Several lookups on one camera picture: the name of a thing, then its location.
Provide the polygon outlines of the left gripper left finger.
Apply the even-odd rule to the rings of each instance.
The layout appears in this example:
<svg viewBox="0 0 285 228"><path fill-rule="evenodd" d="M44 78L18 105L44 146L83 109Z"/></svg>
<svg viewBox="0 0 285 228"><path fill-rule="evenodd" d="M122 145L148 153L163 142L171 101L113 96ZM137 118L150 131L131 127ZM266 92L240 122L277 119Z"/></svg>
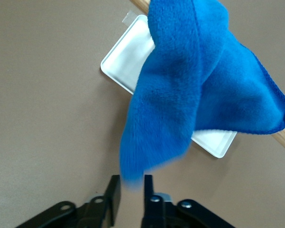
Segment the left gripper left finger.
<svg viewBox="0 0 285 228"><path fill-rule="evenodd" d="M62 201L35 215L16 228L111 228L121 200L121 180L113 175L103 195L77 207Z"/></svg>

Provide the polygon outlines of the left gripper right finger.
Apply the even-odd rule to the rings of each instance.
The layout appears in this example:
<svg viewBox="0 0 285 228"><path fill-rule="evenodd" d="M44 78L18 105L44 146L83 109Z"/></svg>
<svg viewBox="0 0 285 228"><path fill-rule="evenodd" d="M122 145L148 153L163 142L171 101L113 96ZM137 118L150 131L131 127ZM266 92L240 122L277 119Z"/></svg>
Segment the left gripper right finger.
<svg viewBox="0 0 285 228"><path fill-rule="evenodd" d="M145 175L141 228L235 227L192 199L184 199L174 205L170 195L154 192L152 175Z"/></svg>

